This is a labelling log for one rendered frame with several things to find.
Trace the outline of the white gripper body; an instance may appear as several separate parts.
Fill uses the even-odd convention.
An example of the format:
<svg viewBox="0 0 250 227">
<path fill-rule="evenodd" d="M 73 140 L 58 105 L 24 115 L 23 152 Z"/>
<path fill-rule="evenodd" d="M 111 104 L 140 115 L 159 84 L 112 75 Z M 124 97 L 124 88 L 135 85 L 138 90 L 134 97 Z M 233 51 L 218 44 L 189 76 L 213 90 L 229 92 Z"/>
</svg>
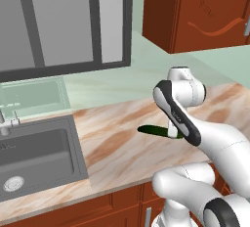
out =
<svg viewBox="0 0 250 227">
<path fill-rule="evenodd" d="M 178 128 L 174 125 L 172 120 L 168 121 L 168 136 L 170 138 L 176 139 L 178 137 Z"/>
</svg>

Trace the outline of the dark green cucumber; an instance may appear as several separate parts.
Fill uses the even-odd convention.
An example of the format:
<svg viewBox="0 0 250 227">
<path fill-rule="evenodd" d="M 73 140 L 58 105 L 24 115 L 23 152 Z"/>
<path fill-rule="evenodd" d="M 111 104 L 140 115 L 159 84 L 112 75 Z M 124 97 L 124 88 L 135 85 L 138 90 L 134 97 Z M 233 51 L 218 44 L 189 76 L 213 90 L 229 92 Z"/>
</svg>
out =
<svg viewBox="0 0 250 227">
<path fill-rule="evenodd" d="M 147 124 L 139 126 L 137 130 L 141 133 L 169 138 L 168 129 L 166 127 Z"/>
</svg>

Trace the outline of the red-brown base cupboard door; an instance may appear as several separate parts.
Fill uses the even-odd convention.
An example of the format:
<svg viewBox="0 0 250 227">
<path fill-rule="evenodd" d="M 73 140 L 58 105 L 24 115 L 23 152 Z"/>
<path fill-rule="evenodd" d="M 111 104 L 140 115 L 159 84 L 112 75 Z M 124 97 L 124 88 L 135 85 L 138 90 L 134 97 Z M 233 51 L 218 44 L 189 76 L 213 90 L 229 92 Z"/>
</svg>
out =
<svg viewBox="0 0 250 227">
<path fill-rule="evenodd" d="M 149 223 L 161 212 L 164 206 L 164 200 L 159 198 L 153 191 L 150 182 L 146 182 L 142 189 L 142 210 L 141 210 L 141 226 L 145 227 L 146 210 L 151 208 Z"/>
</svg>

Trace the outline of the red-brown base cupboard front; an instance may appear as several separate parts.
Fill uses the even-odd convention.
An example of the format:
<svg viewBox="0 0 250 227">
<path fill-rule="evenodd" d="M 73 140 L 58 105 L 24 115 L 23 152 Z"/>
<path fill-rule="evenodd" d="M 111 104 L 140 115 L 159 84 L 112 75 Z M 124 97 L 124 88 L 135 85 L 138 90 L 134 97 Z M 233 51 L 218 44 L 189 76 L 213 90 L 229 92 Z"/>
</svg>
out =
<svg viewBox="0 0 250 227">
<path fill-rule="evenodd" d="M 134 186 L 3 227 L 138 227 L 140 197 Z"/>
</svg>

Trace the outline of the grey steel sink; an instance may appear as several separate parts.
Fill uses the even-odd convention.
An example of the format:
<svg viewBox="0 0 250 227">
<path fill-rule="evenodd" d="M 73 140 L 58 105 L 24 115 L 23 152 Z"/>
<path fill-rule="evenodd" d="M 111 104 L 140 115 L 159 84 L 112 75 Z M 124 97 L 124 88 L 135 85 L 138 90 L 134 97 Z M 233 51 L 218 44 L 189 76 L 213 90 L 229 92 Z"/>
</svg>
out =
<svg viewBox="0 0 250 227">
<path fill-rule="evenodd" d="M 21 123 L 0 134 L 0 202 L 87 177 L 71 115 Z"/>
</svg>

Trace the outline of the translucent glass panel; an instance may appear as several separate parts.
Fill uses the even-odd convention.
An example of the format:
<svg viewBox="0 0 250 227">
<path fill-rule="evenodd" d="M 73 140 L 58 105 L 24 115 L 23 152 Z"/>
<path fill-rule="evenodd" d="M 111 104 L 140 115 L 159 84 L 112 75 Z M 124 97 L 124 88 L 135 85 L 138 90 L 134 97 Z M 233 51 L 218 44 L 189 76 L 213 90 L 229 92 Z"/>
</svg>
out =
<svg viewBox="0 0 250 227">
<path fill-rule="evenodd" d="M 0 83 L 0 110 L 12 118 L 64 111 L 70 108 L 61 76 Z"/>
</svg>

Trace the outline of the grey framed window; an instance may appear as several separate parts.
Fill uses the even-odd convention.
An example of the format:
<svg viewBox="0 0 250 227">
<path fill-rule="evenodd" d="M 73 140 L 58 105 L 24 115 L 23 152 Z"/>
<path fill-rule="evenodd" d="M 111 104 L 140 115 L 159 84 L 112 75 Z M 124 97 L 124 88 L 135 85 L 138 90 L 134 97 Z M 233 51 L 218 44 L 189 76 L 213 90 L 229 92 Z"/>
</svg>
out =
<svg viewBox="0 0 250 227">
<path fill-rule="evenodd" d="M 131 64 L 133 0 L 0 0 L 0 82 Z"/>
</svg>

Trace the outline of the silver sink tap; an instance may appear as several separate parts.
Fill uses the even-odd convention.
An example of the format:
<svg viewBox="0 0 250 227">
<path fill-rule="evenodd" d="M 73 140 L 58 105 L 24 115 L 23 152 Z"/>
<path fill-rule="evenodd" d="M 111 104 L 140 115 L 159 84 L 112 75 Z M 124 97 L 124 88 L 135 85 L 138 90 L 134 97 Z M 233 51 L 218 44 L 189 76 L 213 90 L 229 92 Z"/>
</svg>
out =
<svg viewBox="0 0 250 227">
<path fill-rule="evenodd" d="M 4 116 L 2 114 L 2 111 L 0 110 L 0 134 L 3 136 L 7 136 L 11 133 L 11 128 L 19 126 L 20 119 L 17 115 L 13 119 L 5 120 Z"/>
</svg>

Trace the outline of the red-brown wall cupboard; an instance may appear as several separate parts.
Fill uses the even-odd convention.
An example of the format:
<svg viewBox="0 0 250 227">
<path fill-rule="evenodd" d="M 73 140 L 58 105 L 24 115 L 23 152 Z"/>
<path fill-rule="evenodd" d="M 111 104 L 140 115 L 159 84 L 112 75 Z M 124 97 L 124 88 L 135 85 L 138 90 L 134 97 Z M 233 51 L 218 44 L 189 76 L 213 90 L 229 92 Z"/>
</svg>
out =
<svg viewBox="0 0 250 227">
<path fill-rule="evenodd" d="M 174 54 L 181 0 L 145 0 L 143 37 Z"/>
</svg>

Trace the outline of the red-brown wall cupboard door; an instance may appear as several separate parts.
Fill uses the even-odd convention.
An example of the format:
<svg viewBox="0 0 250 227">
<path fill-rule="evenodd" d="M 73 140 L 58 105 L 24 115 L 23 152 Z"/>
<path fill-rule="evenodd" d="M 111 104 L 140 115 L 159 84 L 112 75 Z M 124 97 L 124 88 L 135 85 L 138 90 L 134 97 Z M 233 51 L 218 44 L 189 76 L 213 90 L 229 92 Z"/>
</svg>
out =
<svg viewBox="0 0 250 227">
<path fill-rule="evenodd" d="M 250 0 L 181 0 L 174 52 L 250 44 Z"/>
</svg>

